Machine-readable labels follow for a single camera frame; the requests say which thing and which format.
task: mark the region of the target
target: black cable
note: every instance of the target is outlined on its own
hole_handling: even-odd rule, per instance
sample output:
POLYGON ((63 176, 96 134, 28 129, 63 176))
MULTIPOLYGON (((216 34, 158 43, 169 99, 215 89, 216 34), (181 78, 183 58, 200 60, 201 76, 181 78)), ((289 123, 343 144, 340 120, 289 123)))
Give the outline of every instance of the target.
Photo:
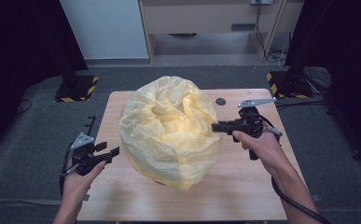
POLYGON ((282 104, 276 102, 278 108, 278 111, 286 109, 290 106, 296 106, 296 105, 326 105, 326 101, 310 101, 310 102, 303 102, 303 103, 294 103, 294 104, 282 104))
POLYGON ((304 214, 316 219, 317 221, 319 221, 320 223, 323 224, 330 224, 331 222, 329 222, 327 219, 325 219, 324 217, 320 216, 319 214, 315 213, 314 211, 310 210, 309 208, 294 202, 293 200, 291 200, 290 198, 288 198, 287 196, 285 196, 280 190, 279 187, 277 186, 275 180, 272 178, 271 179, 272 182, 272 186, 273 189, 275 190, 275 192, 279 195, 279 197, 281 199, 283 199, 285 202, 287 202, 288 204, 290 204, 291 206, 297 208, 299 211, 303 212, 304 214))
MULTIPOLYGON (((69 160, 69 152, 70 152, 71 146, 72 146, 72 144, 69 144, 69 147, 66 149, 66 152, 64 154, 63 165, 62 165, 62 174, 65 174, 67 171, 67 162, 69 160)), ((64 184, 64 175, 60 175, 59 188, 61 190, 61 196, 63 196, 63 184, 64 184)))
POLYGON ((264 57, 265 58, 267 56, 267 51, 264 48, 264 40, 262 38, 261 32, 259 31, 259 17, 261 15, 261 0, 257 0, 257 22, 256 22, 256 36, 257 36, 257 41, 259 43, 259 45, 262 47, 262 49, 264 50, 264 57))

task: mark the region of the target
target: black stand base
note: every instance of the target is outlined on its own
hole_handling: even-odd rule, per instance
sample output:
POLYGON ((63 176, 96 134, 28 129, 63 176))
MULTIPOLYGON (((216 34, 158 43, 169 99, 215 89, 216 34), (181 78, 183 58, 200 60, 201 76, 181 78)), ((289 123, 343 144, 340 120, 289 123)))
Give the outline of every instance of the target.
POLYGON ((55 102, 88 101, 98 81, 96 76, 78 76, 79 88, 70 89, 63 81, 55 94, 55 102))
POLYGON ((271 84, 273 95, 280 98, 309 98, 312 97, 312 90, 307 82, 300 80, 295 85, 286 83, 286 71, 271 71, 267 74, 267 80, 271 84))

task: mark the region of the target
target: wooden table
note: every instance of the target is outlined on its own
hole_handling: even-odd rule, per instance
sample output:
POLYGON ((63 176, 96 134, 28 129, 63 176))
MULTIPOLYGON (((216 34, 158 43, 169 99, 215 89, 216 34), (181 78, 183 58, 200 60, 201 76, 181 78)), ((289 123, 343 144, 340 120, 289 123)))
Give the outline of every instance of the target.
MULTIPOLYGON (((238 103, 247 99, 270 99, 265 89, 203 90, 215 105, 219 120, 239 118, 238 103), (216 98, 225 105, 216 105, 216 98)), ((122 106, 131 91, 111 93, 96 144, 108 149, 120 147, 113 162, 92 183, 90 198, 83 203, 78 220, 112 221, 195 221, 195 220, 283 220, 285 211, 271 186, 271 177, 260 161, 250 161, 241 144, 223 133, 216 164, 189 191, 158 184, 136 172, 126 157, 118 133, 122 106)), ((261 115, 280 130, 282 148, 299 171, 274 103, 258 105, 261 115)))

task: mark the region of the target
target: white cabinet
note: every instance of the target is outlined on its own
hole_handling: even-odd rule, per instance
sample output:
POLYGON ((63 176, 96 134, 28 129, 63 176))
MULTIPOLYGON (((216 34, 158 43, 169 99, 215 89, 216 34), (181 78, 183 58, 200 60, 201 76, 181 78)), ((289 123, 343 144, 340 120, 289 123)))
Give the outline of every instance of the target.
POLYGON ((138 0, 61 0, 86 60, 148 59, 138 0))

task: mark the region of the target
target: crumpled plastic bag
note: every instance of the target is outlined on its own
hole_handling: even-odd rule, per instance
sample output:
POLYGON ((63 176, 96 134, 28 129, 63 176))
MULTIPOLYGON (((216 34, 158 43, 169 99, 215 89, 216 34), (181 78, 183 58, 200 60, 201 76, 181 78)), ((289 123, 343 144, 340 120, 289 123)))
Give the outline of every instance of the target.
POLYGON ((215 164, 221 134, 212 101, 191 81, 161 77, 135 91, 122 108, 119 134, 133 168, 189 190, 215 164))

